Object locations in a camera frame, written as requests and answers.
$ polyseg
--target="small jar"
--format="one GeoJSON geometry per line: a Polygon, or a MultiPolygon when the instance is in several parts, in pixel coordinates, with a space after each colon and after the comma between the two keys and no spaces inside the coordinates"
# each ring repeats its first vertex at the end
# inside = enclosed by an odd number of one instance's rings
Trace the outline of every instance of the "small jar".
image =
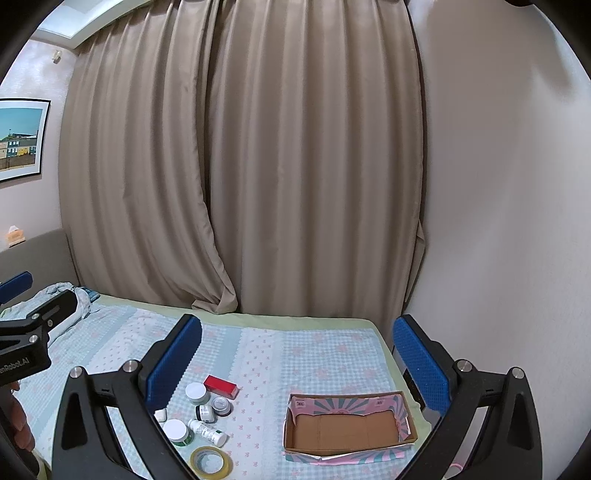
{"type": "Polygon", "coordinates": [[[162,410],[156,410],[154,412],[154,417],[156,418],[156,421],[158,423],[164,423],[165,421],[167,421],[168,414],[166,412],[166,408],[163,408],[162,410]]]}
{"type": "Polygon", "coordinates": [[[162,429],[167,438],[177,447],[186,447],[193,441],[193,431],[180,420],[169,420],[162,429]]]}
{"type": "Polygon", "coordinates": [[[198,420],[204,421],[205,423],[215,423],[216,414],[210,405],[199,405],[195,407],[195,416],[198,420]]]}
{"type": "Polygon", "coordinates": [[[212,401],[212,407],[218,417],[227,417],[232,411],[232,404],[224,397],[214,398],[212,401]]]}
{"type": "Polygon", "coordinates": [[[205,405],[209,400],[209,392],[202,383],[190,383],[185,388],[185,395],[193,405],[205,405]]]}

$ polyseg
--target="metal screw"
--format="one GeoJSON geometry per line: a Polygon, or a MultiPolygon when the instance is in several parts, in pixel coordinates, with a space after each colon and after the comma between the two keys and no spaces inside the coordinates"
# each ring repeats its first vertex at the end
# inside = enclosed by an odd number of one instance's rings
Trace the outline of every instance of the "metal screw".
{"type": "Polygon", "coordinates": [[[513,374],[513,376],[515,378],[518,378],[519,380],[521,380],[522,378],[525,377],[525,372],[519,368],[519,367],[515,367],[511,370],[511,373],[513,374]]]}
{"type": "Polygon", "coordinates": [[[131,373],[131,372],[135,372],[136,369],[138,368],[138,363],[136,360],[127,360],[124,364],[123,364],[123,371],[127,372],[127,373],[131,373]]]}
{"type": "Polygon", "coordinates": [[[84,373],[84,369],[82,367],[74,367],[72,370],[70,370],[70,376],[72,378],[78,378],[83,373],[84,373]]]}
{"type": "Polygon", "coordinates": [[[458,360],[457,367],[459,368],[460,372],[469,372],[472,370],[472,364],[468,360],[458,360]]]}

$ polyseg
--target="yellow tape roll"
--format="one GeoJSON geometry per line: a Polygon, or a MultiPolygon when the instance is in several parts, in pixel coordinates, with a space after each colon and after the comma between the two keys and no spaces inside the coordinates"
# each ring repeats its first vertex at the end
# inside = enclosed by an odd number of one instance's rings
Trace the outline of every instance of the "yellow tape roll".
{"type": "Polygon", "coordinates": [[[191,454],[190,464],[195,474],[202,480],[222,480],[230,475],[232,470],[232,460],[228,454],[216,447],[199,447],[191,454]],[[217,472],[207,473],[199,466],[206,455],[216,455],[222,458],[223,465],[217,472]]]}

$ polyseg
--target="white wall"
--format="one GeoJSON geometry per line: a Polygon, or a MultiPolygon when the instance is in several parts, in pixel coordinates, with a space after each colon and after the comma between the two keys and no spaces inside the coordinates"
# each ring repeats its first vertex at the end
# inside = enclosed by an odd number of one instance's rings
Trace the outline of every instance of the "white wall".
{"type": "Polygon", "coordinates": [[[51,100],[41,162],[41,175],[0,183],[0,250],[11,225],[22,228],[27,238],[61,227],[57,184],[57,154],[61,117],[74,71],[76,56],[59,48],[61,61],[53,63],[57,47],[30,40],[0,85],[0,98],[51,100]]]}
{"type": "Polygon", "coordinates": [[[410,10],[428,251],[408,312],[455,358],[524,367],[555,479],[591,428],[591,82],[534,7],[410,10]]]}

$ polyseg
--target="framed picture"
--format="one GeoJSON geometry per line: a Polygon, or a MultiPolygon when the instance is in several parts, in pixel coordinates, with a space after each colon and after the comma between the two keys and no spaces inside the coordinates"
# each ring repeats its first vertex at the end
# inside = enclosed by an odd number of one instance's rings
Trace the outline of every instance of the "framed picture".
{"type": "Polygon", "coordinates": [[[41,173],[49,100],[0,99],[0,181],[41,173]]]}

